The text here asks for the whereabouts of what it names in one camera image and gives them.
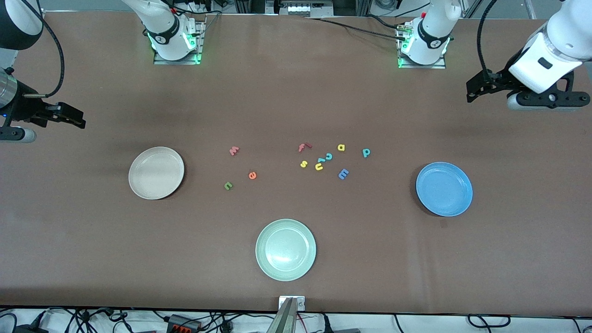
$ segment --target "white plate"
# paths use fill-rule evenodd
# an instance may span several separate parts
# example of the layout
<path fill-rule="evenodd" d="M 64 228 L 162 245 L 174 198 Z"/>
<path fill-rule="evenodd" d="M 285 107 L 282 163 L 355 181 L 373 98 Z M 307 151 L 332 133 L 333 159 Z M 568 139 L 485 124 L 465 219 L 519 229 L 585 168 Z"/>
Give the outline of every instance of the white plate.
<path fill-rule="evenodd" d="M 270 278 L 293 281 L 313 266 L 317 244 L 313 233 L 302 223 L 281 219 L 266 226 L 255 246 L 261 270 Z"/>
<path fill-rule="evenodd" d="M 179 153 L 154 147 L 141 153 L 131 164 L 128 180 L 139 197 L 157 200 L 169 196 L 181 184 L 185 167 Z"/>

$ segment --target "light green plate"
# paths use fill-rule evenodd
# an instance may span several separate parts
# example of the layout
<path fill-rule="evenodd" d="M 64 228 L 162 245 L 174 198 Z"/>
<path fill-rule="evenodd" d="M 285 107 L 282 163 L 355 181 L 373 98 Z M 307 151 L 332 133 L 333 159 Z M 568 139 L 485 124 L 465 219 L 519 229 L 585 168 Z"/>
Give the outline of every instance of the light green plate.
<path fill-rule="evenodd" d="M 302 223 L 281 219 L 270 223 L 257 238 L 257 263 L 270 278 L 293 281 L 313 266 L 317 244 Z"/>

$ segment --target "plate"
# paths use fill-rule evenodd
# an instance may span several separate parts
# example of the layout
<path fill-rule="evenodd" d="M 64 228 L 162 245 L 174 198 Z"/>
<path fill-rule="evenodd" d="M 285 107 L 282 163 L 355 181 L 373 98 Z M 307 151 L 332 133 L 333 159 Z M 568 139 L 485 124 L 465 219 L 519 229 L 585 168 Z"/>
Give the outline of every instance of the plate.
<path fill-rule="evenodd" d="M 157 200 L 169 196 L 181 184 L 185 167 L 179 153 L 154 147 L 141 153 L 131 164 L 128 180 L 139 197 Z"/>
<path fill-rule="evenodd" d="M 428 164 L 417 176 L 417 196 L 432 213 L 457 216 L 471 205 L 473 187 L 469 177 L 456 165 Z"/>
<path fill-rule="evenodd" d="M 293 281 L 305 275 L 316 255 L 313 233 L 296 220 L 274 221 L 257 238 L 257 263 L 265 274 L 278 281 Z"/>

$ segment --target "blue plate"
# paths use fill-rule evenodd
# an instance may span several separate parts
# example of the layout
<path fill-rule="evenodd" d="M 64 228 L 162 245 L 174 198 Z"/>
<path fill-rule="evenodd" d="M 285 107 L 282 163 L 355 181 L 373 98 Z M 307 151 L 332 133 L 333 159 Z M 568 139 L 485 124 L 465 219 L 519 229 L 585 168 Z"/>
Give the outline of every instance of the blue plate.
<path fill-rule="evenodd" d="M 446 162 L 426 165 L 415 183 L 419 200 L 434 214 L 456 216 L 471 205 L 473 187 L 458 166 Z"/>

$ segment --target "brown tablecloth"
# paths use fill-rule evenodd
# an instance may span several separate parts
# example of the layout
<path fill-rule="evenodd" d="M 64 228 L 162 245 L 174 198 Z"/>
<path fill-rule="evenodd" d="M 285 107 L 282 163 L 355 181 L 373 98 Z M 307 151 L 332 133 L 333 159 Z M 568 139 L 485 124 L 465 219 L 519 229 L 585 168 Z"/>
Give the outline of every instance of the brown tablecloth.
<path fill-rule="evenodd" d="M 422 70 L 398 69 L 392 40 L 298 17 L 223 16 L 199 66 L 152 65 L 133 13 L 47 19 L 66 56 L 50 101 L 88 125 L 50 123 L 30 145 L 0 146 L 0 303 L 274 310 L 279 295 L 301 294 L 309 311 L 592 315 L 590 107 L 510 111 L 504 93 L 467 104 L 476 21 L 456 26 L 446 70 Z M 488 21 L 488 67 L 541 24 Z M 47 33 L 15 69 L 53 89 Z M 576 73 L 575 89 L 591 91 Z M 298 153 L 303 142 L 313 148 Z M 186 165 L 160 201 L 127 181 L 154 146 Z M 321 172 L 300 167 L 327 152 Z M 416 176 L 434 161 L 471 179 L 458 217 L 417 200 Z M 284 217 L 317 241 L 312 269 L 292 282 L 255 260 L 259 232 Z"/>

